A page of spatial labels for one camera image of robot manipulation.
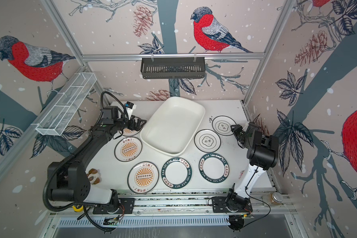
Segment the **white flower plate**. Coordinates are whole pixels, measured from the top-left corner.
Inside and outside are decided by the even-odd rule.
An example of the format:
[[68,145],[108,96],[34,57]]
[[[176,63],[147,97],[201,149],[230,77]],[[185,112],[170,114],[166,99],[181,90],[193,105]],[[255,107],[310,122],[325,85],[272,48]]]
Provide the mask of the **white flower plate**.
[[194,137],[194,144],[202,152],[213,153],[221,147],[221,139],[212,130],[200,130]]
[[212,121],[213,130],[222,136],[233,135],[232,126],[235,126],[236,122],[227,116],[218,116]]

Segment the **green rim plate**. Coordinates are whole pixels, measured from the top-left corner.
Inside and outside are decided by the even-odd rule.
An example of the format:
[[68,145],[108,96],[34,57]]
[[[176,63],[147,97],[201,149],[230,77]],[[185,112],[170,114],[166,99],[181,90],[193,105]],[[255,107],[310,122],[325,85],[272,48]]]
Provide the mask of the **green rim plate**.
[[191,177],[192,167],[181,157],[169,159],[161,169],[161,179],[171,189],[184,188],[189,184]]
[[200,175],[208,182],[222,183],[230,174],[227,160],[217,153],[207,153],[199,161]]

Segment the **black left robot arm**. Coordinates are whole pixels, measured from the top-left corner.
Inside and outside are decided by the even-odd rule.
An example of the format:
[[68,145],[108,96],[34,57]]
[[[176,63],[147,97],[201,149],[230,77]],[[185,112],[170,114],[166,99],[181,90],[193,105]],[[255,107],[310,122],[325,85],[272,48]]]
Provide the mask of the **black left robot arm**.
[[126,102],[122,110],[116,106],[104,107],[98,122],[89,130],[89,137],[68,157],[49,165],[43,189],[43,202],[47,209],[59,212],[75,205],[114,203],[116,191],[92,186],[86,168],[119,131],[142,129],[146,120],[132,114],[135,108],[131,102]]

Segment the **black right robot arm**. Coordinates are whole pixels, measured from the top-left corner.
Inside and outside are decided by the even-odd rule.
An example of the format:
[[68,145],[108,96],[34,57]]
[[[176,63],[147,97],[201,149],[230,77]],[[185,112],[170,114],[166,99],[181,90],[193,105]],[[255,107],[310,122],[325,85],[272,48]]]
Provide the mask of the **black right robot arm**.
[[264,135],[260,127],[253,122],[249,122],[244,128],[241,125],[234,125],[231,129],[238,145],[248,150],[249,160],[234,191],[238,196],[248,198],[261,175],[278,163],[279,139],[276,136]]

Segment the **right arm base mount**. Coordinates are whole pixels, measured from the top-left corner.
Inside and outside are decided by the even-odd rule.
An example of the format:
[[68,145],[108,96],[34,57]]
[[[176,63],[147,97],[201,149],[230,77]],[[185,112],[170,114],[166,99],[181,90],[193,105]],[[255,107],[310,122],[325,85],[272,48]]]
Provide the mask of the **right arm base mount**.
[[229,189],[226,196],[213,196],[210,200],[214,213],[252,213],[250,199],[239,196],[235,192],[235,184]]

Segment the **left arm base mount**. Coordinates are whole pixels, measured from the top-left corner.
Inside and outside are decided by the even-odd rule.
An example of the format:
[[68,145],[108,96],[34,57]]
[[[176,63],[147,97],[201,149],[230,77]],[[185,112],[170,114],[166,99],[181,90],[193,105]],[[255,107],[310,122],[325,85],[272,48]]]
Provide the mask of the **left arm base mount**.
[[100,204],[94,207],[93,214],[95,215],[125,215],[132,214],[134,208],[134,198],[118,198],[111,201],[110,204]]

